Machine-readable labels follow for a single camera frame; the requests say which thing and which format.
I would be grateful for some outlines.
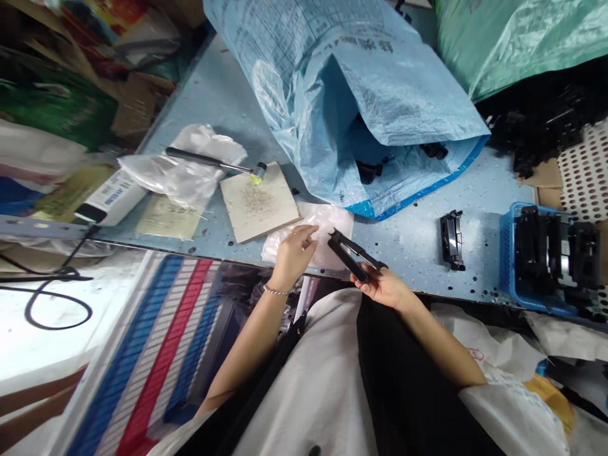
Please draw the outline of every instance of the white pegboard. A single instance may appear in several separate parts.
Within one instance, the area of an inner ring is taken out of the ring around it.
[[[564,211],[582,222],[608,219],[608,118],[583,129],[583,144],[557,159],[564,192]],[[595,312],[608,315],[608,287],[601,286],[593,300]]]

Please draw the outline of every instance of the red stripe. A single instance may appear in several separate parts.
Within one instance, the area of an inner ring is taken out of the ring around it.
[[[130,456],[146,456],[159,441],[160,440],[151,440],[146,437],[137,448],[133,449],[133,451],[130,453]]]
[[[198,296],[203,289],[211,264],[213,262],[209,260],[198,260],[194,267],[194,272],[190,276],[186,290],[167,330],[167,335],[154,360],[152,370],[137,399],[135,409],[129,417],[129,422],[118,445],[118,456],[132,456],[138,447],[145,446],[150,417],[167,378],[167,373],[171,368],[171,363],[177,353],[177,347],[186,330],[190,315],[192,315]]]

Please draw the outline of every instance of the black apron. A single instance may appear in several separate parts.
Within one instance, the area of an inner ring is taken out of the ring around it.
[[[190,437],[178,456],[232,454],[304,333],[305,317],[292,325],[269,359]],[[504,455],[394,310],[363,295],[357,339],[380,456]]]

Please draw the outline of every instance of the black cable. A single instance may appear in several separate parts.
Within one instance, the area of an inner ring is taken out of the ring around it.
[[[91,317],[93,316],[93,309],[86,302],[81,301],[80,299],[73,298],[72,296],[67,296],[66,294],[54,293],[52,291],[45,291],[44,288],[49,283],[51,283],[55,280],[61,280],[62,282],[93,280],[93,277],[82,277],[76,269],[69,266],[69,263],[72,261],[72,259],[76,255],[76,253],[78,253],[78,251],[80,250],[82,245],[97,231],[99,231],[99,227],[92,226],[91,228],[89,228],[87,233],[80,240],[80,242],[74,248],[74,250],[71,252],[71,254],[69,254],[68,258],[66,258],[66,260],[63,262],[61,267],[59,269],[53,271],[50,274],[47,274],[44,272],[37,272],[32,269],[29,269],[28,267],[25,267],[25,266],[19,264],[18,262],[14,261],[10,258],[7,258],[6,256],[4,256],[0,253],[0,258],[2,258],[4,261],[8,262],[9,264],[12,264],[13,266],[18,267],[19,269],[27,272],[28,274],[41,276],[41,277],[21,277],[19,279],[0,279],[0,283],[37,282],[37,281],[44,280],[44,282],[37,289],[0,286],[0,289],[5,289],[5,290],[9,290],[9,291],[24,291],[27,293],[32,293],[32,297],[29,299],[29,301],[25,305],[25,311],[23,312],[23,316],[25,317],[25,320],[30,325],[32,325],[36,328],[39,328],[39,329],[45,329],[47,331],[62,331],[64,329],[71,329],[71,328],[80,326],[82,324],[85,324],[87,321],[89,321],[91,319]],[[85,317],[84,320],[82,320],[76,324],[69,325],[69,326],[53,327],[53,326],[47,326],[47,325],[38,323],[36,320],[34,320],[34,318],[32,316],[32,308],[34,307],[34,303],[35,303],[36,299],[40,295],[55,296],[57,298],[63,298],[65,300],[75,302],[76,304],[78,304],[84,308],[84,310],[87,312],[87,316]]]

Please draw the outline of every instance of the woman's left hand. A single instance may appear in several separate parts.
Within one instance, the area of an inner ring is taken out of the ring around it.
[[[304,274],[319,244],[310,236],[318,229],[318,225],[296,226],[279,244],[277,263],[268,281],[269,288],[289,291]]]

